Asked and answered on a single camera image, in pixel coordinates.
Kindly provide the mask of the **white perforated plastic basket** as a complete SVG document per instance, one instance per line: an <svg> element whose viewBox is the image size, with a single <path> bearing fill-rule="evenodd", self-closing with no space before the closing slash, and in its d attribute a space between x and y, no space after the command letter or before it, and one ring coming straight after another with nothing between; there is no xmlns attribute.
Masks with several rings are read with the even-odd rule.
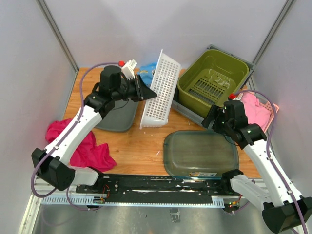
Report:
<svg viewBox="0 0 312 234"><path fill-rule="evenodd" d="M180 71L181 64L161 51L150 86L157 97L146 101L140 122L141 129L162 127L168 123Z"/></svg>

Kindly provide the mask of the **dark grey plastic tray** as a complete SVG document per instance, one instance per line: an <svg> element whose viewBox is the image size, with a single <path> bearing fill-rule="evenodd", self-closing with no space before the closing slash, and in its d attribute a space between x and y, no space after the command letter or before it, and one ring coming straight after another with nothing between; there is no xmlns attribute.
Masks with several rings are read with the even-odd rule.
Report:
<svg viewBox="0 0 312 234"><path fill-rule="evenodd" d="M116 101L116 106L95 128L110 132L126 132L133 124L138 102Z"/></svg>

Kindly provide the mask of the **translucent blue plastic tub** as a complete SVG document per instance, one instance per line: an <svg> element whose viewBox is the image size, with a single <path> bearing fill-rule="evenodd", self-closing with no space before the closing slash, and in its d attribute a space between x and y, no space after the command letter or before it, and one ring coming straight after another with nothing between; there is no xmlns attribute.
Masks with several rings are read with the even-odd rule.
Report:
<svg viewBox="0 0 312 234"><path fill-rule="evenodd" d="M173 177L222 177L239 168L236 144L211 130L180 130L163 143L163 164Z"/></svg>

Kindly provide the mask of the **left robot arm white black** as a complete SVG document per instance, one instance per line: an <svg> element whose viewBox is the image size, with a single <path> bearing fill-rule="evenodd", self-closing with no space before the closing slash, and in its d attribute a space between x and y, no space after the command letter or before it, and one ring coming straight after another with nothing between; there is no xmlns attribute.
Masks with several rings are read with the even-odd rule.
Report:
<svg viewBox="0 0 312 234"><path fill-rule="evenodd" d="M35 177L47 182L54 190L64 191L71 185L87 185L94 193L104 188L104 180L99 178L100 171L90 167L72 167L70 159L88 133L99 124L119 100L145 101L157 97L132 69L126 70L115 64L102 64L104 67L91 93L81 97L81 107L77 115L60 135L44 149L36 148L32 154Z"/></svg>

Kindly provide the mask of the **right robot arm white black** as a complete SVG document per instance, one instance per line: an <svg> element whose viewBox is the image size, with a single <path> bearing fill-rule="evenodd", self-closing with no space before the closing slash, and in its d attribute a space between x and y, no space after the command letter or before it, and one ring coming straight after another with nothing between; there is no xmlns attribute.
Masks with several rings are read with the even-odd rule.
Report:
<svg viewBox="0 0 312 234"><path fill-rule="evenodd" d="M261 211L266 226L275 234L298 226L308 233L312 199L304 197L287 177L262 128L248 122L244 104L235 99L224 102L223 107L212 105L202 126L211 126L216 133L232 139L252 160L266 185L263 190L242 171L233 169L222 174L222 192L245 197Z"/></svg>

